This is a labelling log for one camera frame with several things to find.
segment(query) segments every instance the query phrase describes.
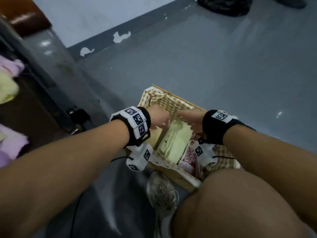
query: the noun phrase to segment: wall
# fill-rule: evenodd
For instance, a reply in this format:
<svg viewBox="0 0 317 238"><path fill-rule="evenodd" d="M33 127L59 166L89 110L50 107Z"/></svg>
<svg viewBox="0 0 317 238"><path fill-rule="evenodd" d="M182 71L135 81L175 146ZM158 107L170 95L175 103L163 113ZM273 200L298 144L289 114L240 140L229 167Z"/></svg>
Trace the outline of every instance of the wall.
<svg viewBox="0 0 317 238"><path fill-rule="evenodd" d="M66 47L174 0L33 0Z"/></svg>

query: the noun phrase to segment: pink patterned cloth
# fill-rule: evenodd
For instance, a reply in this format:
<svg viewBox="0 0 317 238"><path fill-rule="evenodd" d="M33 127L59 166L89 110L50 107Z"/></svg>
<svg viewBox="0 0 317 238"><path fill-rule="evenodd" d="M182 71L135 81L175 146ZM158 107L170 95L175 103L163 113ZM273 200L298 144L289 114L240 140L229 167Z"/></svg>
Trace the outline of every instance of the pink patterned cloth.
<svg viewBox="0 0 317 238"><path fill-rule="evenodd" d="M15 160L24 145L28 144L28 137L20 134L2 124L0 132L6 138L0 142L0 167L7 165L10 161Z"/></svg>
<svg viewBox="0 0 317 238"><path fill-rule="evenodd" d="M0 70L8 73L11 77L17 77L24 69L24 64L16 59L10 61L0 55Z"/></svg>

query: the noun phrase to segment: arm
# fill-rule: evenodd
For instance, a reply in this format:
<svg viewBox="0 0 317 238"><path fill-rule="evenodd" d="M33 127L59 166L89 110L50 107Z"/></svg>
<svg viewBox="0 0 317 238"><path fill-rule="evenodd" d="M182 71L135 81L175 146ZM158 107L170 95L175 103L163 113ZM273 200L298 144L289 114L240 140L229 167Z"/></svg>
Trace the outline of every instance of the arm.
<svg viewBox="0 0 317 238"><path fill-rule="evenodd" d="M269 183L317 230L316 155L241 125L229 128L223 141L246 171Z"/></svg>
<svg viewBox="0 0 317 238"><path fill-rule="evenodd" d="M169 113L148 109L152 126ZM121 120L34 150L0 169L0 236L28 237L71 203L129 141Z"/></svg>

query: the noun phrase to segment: wicker basket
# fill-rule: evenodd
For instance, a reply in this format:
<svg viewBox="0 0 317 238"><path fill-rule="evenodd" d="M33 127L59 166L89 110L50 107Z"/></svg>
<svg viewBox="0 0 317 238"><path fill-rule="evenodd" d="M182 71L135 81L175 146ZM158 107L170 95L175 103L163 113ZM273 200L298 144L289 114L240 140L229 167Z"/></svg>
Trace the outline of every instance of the wicker basket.
<svg viewBox="0 0 317 238"><path fill-rule="evenodd" d="M157 87L156 85L152 85L152 87L144 90L138 106L147 108L155 103L160 105L170 113L171 121L181 120L176 116L177 113L181 110L192 108L202 109L176 95L173 95L166 90ZM213 148L213 151L217 156L233 158L232 154L223 145L216 145ZM151 161L149 161L148 163L149 168L163 172L170 179L172 179L174 182L176 182L189 192L194 191L200 186L200 180L196 179L194 176L190 175L179 166L172 164L164 157L160 156L156 151L154 151L153 154L153 158L151 158ZM240 164L235 159L219 158L216 164L205 167L208 172L224 168L240 168Z"/></svg>

